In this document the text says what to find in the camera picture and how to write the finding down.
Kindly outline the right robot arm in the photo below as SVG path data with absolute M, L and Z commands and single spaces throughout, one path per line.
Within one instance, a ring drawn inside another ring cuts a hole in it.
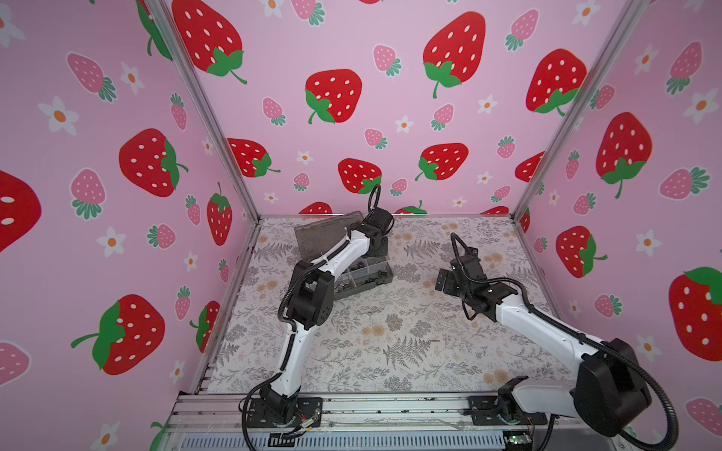
M 642 368 L 635 351 L 624 341 L 599 338 L 573 329 L 534 306 L 528 290 L 510 277 L 489 278 L 479 252 L 457 233 L 450 235 L 453 259 L 442 269 L 436 290 L 457 297 L 466 319 L 483 316 L 511 328 L 556 357 L 575 379 L 573 383 L 532 380 L 519 376 L 498 389 L 496 415 L 519 423 L 534 413 L 582 420 L 605 437 L 620 436 L 640 450 L 671 450 L 680 436 L 679 418 L 663 387 Z M 657 398 L 667 430 L 655 443 L 645 443 L 626 427 Z

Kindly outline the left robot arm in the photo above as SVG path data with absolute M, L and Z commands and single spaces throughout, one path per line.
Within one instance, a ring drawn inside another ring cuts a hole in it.
M 342 238 L 330 250 L 317 259 L 299 261 L 293 269 L 278 308 L 278 320 L 288 326 L 278 370 L 248 393 L 259 394 L 266 413 L 276 424 L 287 425 L 295 418 L 304 363 L 312 339 L 332 313 L 336 279 L 355 261 L 383 257 L 387 251 L 387 234 L 394 217 L 378 207 L 381 193 L 379 186 L 372 189 L 368 214 L 345 227 Z

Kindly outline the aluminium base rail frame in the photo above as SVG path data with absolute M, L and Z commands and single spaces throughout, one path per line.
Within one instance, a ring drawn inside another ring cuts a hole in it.
M 240 395 L 179 397 L 155 450 L 629 450 L 578 419 L 534 413 L 517 424 L 494 410 L 496 393 L 319 396 L 309 430 L 285 439 L 266 419 L 242 426 Z

